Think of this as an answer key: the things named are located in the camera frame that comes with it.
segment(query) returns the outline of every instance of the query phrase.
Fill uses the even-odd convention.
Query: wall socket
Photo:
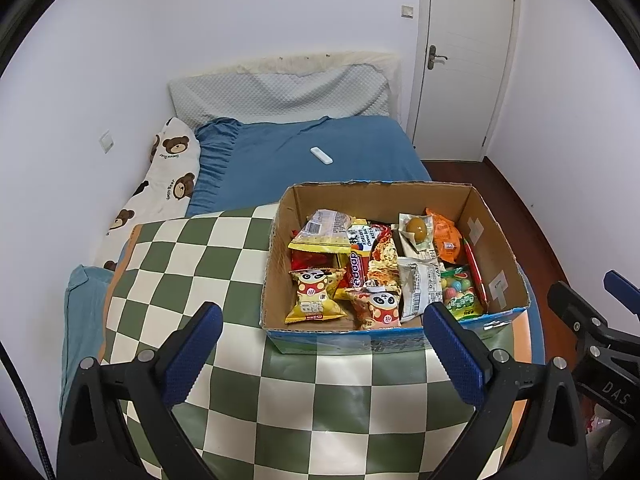
[[[100,139],[98,139],[98,141],[100,142],[100,145],[102,146],[102,150],[105,153],[107,153],[111,148],[113,148],[113,138],[111,137],[111,134],[109,133],[108,130],[100,136]]]

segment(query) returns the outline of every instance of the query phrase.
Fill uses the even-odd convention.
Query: white wall
[[[414,6],[412,20],[400,16]],[[401,124],[414,77],[418,0],[159,0],[171,49],[166,75],[200,73],[255,57],[381,50],[402,58]]]
[[[571,286],[614,328],[637,318],[602,286],[640,285],[640,71],[589,0],[522,0],[488,156],[542,228]]]
[[[148,167],[153,134],[173,113],[148,3],[56,0],[0,79],[0,338],[52,460],[69,273],[91,262]],[[106,129],[114,139],[107,155],[98,144]],[[0,412],[39,466],[18,397],[0,370]]]

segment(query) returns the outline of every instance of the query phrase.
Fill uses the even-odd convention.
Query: door frame
[[[504,95],[507,91],[511,67],[513,65],[513,56],[516,49],[516,39],[518,37],[518,25],[520,23],[520,3],[521,0],[513,2],[513,17],[511,19],[511,35],[509,37],[509,46],[507,48],[507,58],[504,62],[504,72],[500,81],[500,89],[498,97],[495,101],[494,111],[489,121],[489,127],[486,131],[486,137],[482,144],[482,149],[478,155],[478,160],[486,155],[487,149],[494,134],[495,125],[500,115]],[[411,102],[409,104],[409,116],[407,117],[406,134],[414,142],[415,127],[418,120],[418,108],[420,106],[420,94],[422,93],[422,83],[424,79],[424,71],[426,69],[427,40],[429,37],[429,24],[431,17],[431,0],[420,0],[418,5],[418,40],[415,49],[415,65],[414,65],[414,83],[411,90]]]

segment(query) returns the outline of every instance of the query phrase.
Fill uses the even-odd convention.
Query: black cable
[[[9,354],[4,349],[4,346],[2,346],[1,341],[0,362],[2,362],[2,364],[4,365],[4,369],[9,374],[9,377],[14,384],[15,390],[18,392],[18,396],[20,397],[20,402],[22,402],[22,405],[24,406],[24,413],[26,413],[27,415],[27,421],[29,422],[29,426],[31,427],[33,440],[36,444],[36,449],[38,450],[38,455],[40,456],[40,461],[42,462],[44,472],[47,475],[47,480],[56,480],[56,475],[53,473],[53,467],[51,466],[51,460],[49,459],[47,448],[44,445],[42,432],[40,431],[40,426],[38,425],[36,413],[33,411],[33,405],[31,404],[24,384],[22,384],[20,375],[18,375],[18,372],[16,371],[14,364],[11,362]]]

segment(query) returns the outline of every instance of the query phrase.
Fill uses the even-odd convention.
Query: green and white checkered fabric
[[[220,480],[427,478],[472,408],[431,349],[278,352],[259,326],[276,209],[144,225],[114,289],[104,362],[157,349],[203,301],[214,301],[223,309],[222,337],[187,401],[173,412]],[[512,349],[513,341],[503,338],[501,346]],[[165,478],[132,402],[123,401],[123,411],[145,467]],[[495,471],[500,450],[485,471]]]

